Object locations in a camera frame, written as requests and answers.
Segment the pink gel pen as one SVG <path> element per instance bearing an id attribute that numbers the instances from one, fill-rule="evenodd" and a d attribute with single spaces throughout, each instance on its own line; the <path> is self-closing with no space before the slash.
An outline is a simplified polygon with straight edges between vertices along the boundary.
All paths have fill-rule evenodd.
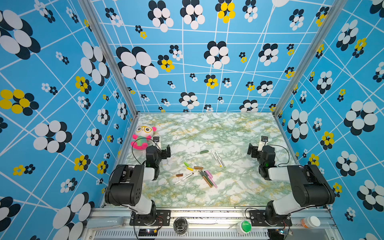
<path id="1" fill-rule="evenodd" d="M 213 178 L 210 179 L 210 180 L 213 182 L 214 187 L 215 187 L 215 188 L 218 188 L 217 185 L 216 185 L 216 183 L 214 182 Z"/>

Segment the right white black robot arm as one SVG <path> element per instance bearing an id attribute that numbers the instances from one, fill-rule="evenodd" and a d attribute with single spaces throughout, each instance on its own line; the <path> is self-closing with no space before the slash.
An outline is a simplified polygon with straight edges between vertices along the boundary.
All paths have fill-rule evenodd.
<path id="1" fill-rule="evenodd" d="M 267 181 L 285 181 L 292 192 L 266 206 L 267 219 L 282 218 L 307 207 L 333 204 L 335 194 L 319 168 L 315 165 L 275 165 L 275 148 L 249 144 L 247 154 L 257 159 L 259 174 Z"/>

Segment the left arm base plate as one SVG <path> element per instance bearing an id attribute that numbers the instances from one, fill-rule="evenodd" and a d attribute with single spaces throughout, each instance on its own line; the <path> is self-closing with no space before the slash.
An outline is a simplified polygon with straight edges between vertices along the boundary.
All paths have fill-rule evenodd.
<path id="1" fill-rule="evenodd" d="M 148 227 L 161 227 L 169 226 L 171 220 L 171 211 L 170 210 L 156 210 L 148 215 L 137 215 L 135 212 L 132 212 L 130 219 L 130 226 L 148 226 Z"/>

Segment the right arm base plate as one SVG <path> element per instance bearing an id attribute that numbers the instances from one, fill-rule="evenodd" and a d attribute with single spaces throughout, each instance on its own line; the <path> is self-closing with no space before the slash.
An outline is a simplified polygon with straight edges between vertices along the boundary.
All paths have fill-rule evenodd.
<path id="1" fill-rule="evenodd" d="M 280 216 L 273 212 L 250 210 L 247 216 L 250 218 L 253 227 L 291 227 L 291 217 L 288 215 Z"/>

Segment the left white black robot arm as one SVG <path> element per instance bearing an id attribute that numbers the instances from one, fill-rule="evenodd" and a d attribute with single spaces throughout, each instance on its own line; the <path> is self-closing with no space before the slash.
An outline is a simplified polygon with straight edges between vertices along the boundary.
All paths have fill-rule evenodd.
<path id="1" fill-rule="evenodd" d="M 146 149 L 144 165 L 117 165 L 106 189 L 105 202 L 127 207 L 142 218 L 155 218 L 156 204 L 144 196 L 143 182 L 157 180 L 161 161 L 169 157 L 170 146 L 164 150 L 149 146 Z"/>

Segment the white pen green tip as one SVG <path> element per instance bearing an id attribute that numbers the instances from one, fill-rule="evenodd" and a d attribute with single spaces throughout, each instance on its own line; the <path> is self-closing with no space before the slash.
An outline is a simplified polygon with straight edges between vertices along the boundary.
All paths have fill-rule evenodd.
<path id="1" fill-rule="evenodd" d="M 226 168 L 226 166 L 225 166 L 223 160 L 221 159 L 221 157 L 219 156 L 218 152 L 215 151 L 215 154 L 216 154 L 216 157 L 218 158 L 218 160 L 220 162 L 221 167 Z"/>

